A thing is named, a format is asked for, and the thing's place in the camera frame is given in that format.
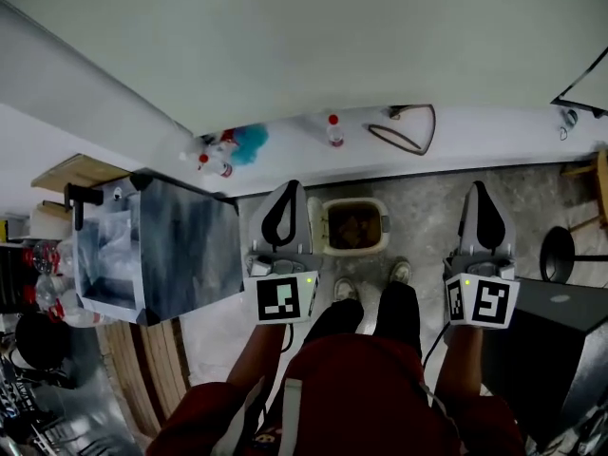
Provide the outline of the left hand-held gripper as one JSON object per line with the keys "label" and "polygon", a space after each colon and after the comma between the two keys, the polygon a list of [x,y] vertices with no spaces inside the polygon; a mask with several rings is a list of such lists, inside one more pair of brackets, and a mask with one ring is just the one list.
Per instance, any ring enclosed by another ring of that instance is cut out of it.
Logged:
{"label": "left hand-held gripper", "polygon": [[[262,224],[270,212],[271,226],[265,235]],[[243,290],[256,323],[309,321],[319,284],[320,256],[310,255],[307,197],[298,180],[281,184],[262,200],[249,220],[248,238],[252,251],[265,252],[251,253],[245,260]]]}

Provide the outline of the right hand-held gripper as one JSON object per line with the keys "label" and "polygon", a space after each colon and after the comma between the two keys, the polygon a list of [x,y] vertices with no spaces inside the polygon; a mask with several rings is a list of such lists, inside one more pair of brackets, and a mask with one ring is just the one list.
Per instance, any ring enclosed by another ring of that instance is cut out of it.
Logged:
{"label": "right hand-held gripper", "polygon": [[[516,246],[515,226],[482,181],[473,183],[465,196],[459,237],[461,256],[444,259],[446,322],[506,329],[520,289],[510,258]],[[493,255],[505,256],[474,255],[480,245]]]}

